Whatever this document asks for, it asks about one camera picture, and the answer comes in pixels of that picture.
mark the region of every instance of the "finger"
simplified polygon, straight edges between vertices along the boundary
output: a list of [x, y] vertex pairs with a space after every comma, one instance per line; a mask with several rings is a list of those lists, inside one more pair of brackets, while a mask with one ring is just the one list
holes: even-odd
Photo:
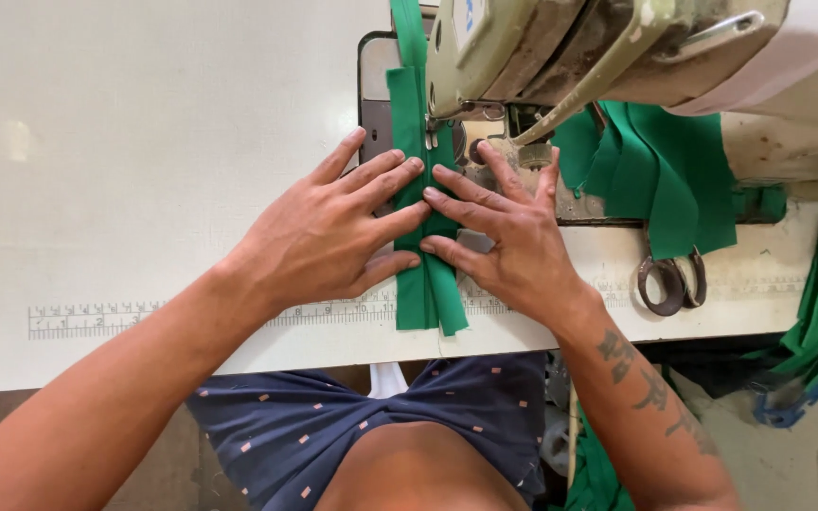
[[334, 149], [334, 152], [327, 155], [321, 165], [308, 176], [308, 179], [318, 185], [327, 185], [334, 182], [343, 169], [347, 167], [349, 160], [362, 146], [365, 140], [365, 129], [359, 126], [352, 133], [347, 134], [347, 137], [340, 142]]
[[478, 154], [482, 156], [484, 163], [488, 164], [491, 172], [494, 173], [494, 178], [500, 183], [504, 195], [518, 203], [528, 203], [532, 200], [532, 196], [526, 191], [520, 177], [516, 175], [514, 169], [510, 168], [510, 164], [500, 151], [486, 140], [479, 142], [476, 147]]
[[430, 215], [431, 206], [425, 201], [418, 201], [383, 218], [375, 218], [372, 225], [377, 236], [375, 239], [377, 245], [382, 247], [396, 238], [408, 235], [421, 226]]
[[350, 296], [359, 296], [371, 286], [380, 284], [384, 280], [400, 273], [406, 268], [415, 268], [422, 263], [422, 259], [414, 252], [397, 250], [392, 254], [375, 257], [365, 265], [365, 270], [349, 288]]
[[396, 168], [396, 166], [402, 164], [404, 161], [405, 155], [403, 151], [399, 149], [391, 149], [385, 153], [380, 153], [380, 155], [372, 158], [371, 161], [359, 165], [355, 170], [350, 172], [348, 176], [343, 176], [337, 183], [337, 186], [339, 186], [344, 193], [350, 194], [362, 186], [367, 185], [381, 174]]
[[538, 171], [538, 189], [535, 191], [535, 202], [554, 210], [554, 197], [557, 194], [557, 177], [561, 170], [557, 164], [561, 150], [557, 147], [551, 149], [551, 166], [544, 167]]
[[462, 200], [477, 203], [495, 211], [507, 212], [513, 208], [514, 203], [510, 199], [491, 190], [485, 190], [473, 183], [471, 179], [447, 167], [435, 165], [435, 168], [431, 169], [431, 174], [438, 183], [446, 186]]
[[357, 201], [363, 203], [368, 213], [371, 213], [377, 206], [386, 202], [396, 192], [403, 189], [410, 181], [422, 174], [425, 164], [422, 160], [411, 157], [400, 167], [389, 172], [384, 171], [373, 181], [363, 186], [353, 194]]
[[426, 187], [422, 195], [431, 207], [443, 213], [447, 218], [455, 220], [474, 231], [488, 235], [494, 242], [498, 241], [500, 237], [498, 225], [500, 224], [501, 213], [477, 203], [451, 199], [433, 186]]
[[488, 258], [485, 254], [479, 254], [471, 248], [463, 247], [455, 240], [444, 237], [423, 238], [419, 248], [428, 254], [438, 256], [472, 278], [482, 274]]

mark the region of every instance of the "right hand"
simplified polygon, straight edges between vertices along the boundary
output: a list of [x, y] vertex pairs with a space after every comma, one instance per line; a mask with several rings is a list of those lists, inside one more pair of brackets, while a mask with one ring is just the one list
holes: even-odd
[[532, 196], [491, 144], [483, 141], [477, 148], [505, 195], [435, 166], [435, 180], [467, 202], [451, 199], [430, 186], [425, 189], [425, 201], [462, 226], [484, 233], [494, 247], [481, 254], [450, 238], [432, 236], [422, 240], [421, 249], [549, 328], [562, 313], [585, 305], [584, 300], [601, 304], [601, 296], [576, 274], [554, 218], [558, 150], [553, 150], [551, 167], [540, 170], [538, 189]]

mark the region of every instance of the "forearm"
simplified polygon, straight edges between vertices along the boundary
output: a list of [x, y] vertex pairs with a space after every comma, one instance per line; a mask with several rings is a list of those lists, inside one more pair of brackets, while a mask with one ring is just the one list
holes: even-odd
[[185, 398], [272, 311], [213, 269], [0, 424], [0, 509], [99, 509]]
[[739, 507], [710, 436], [597, 295], [549, 326], [590, 425], [641, 509]]

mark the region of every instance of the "navy shorts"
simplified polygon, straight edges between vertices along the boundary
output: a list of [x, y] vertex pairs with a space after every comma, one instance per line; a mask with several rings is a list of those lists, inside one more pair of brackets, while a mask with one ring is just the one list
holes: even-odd
[[187, 404], [254, 509], [313, 509], [356, 440], [381, 424], [418, 421], [462, 435], [531, 506], [544, 491], [546, 360], [543, 352], [434, 360], [386, 399], [320, 370], [211, 377]]

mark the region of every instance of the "left hand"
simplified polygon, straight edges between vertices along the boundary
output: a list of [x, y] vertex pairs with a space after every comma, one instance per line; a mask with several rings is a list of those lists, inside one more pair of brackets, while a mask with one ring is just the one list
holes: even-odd
[[393, 149], [340, 179], [365, 139], [359, 127], [307, 177], [261, 214], [221, 263], [244, 278], [257, 303], [279, 314], [311, 302], [360, 296], [372, 285], [420, 263], [409, 251], [372, 258], [411, 233], [431, 213], [425, 201], [386, 215], [372, 211], [422, 174], [419, 158]]

